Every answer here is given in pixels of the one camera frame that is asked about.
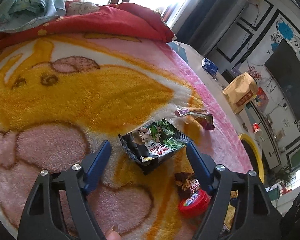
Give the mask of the left hand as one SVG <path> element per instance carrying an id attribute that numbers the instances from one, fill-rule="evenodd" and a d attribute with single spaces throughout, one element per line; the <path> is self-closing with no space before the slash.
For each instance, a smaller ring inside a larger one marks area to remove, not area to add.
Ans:
<path id="1" fill-rule="evenodd" d="M 114 223 L 104 234 L 107 240 L 121 240 L 121 236 L 118 233 L 117 224 Z"/>

